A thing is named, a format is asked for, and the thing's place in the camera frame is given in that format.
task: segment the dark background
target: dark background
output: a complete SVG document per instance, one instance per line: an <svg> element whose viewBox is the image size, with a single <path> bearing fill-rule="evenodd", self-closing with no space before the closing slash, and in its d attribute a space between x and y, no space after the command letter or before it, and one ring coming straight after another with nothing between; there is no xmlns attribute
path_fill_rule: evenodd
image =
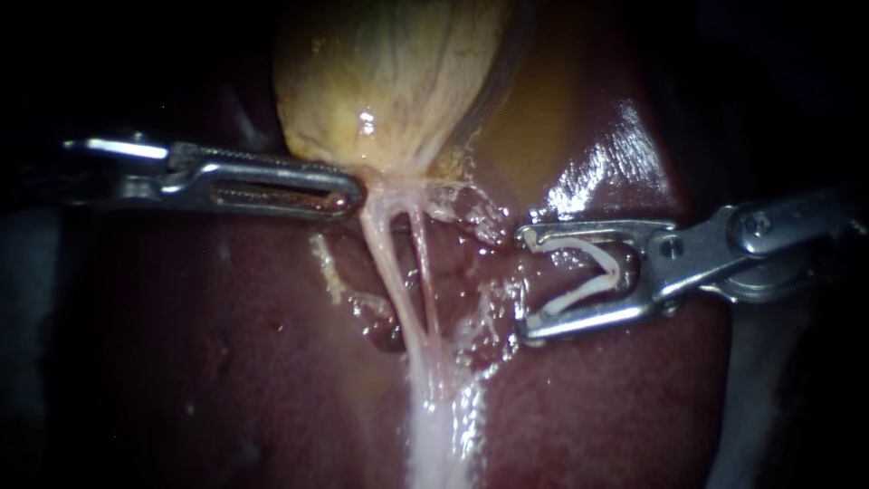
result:
<svg viewBox="0 0 869 489"><path fill-rule="evenodd" d="M222 61L267 51L274 18L272 4L255 1L20 6L3 34L3 138L13 156L0 165L7 167L70 127L129 124L206 139L177 116L185 98ZM619 6L666 146L698 182L693 198L700 207L865 176L866 55L858 7L772 0ZM802 340L777 392L788 415L776 428L758 486L859 480L866 405L859 400L858 338L866 319L856 310L865 289L853 280L822 297L823 324ZM147 485L129 478L134 471L123 446L110 441L110 412L94 412L106 405L100 387L87 381L96 366L75 354L84 340L62 340L58 347L53 339L43 364L51 403L44 465L34 479L30 465L0 460L0 481ZM27 434L11 426L0 424L0 446L26 444L19 437Z"/></svg>

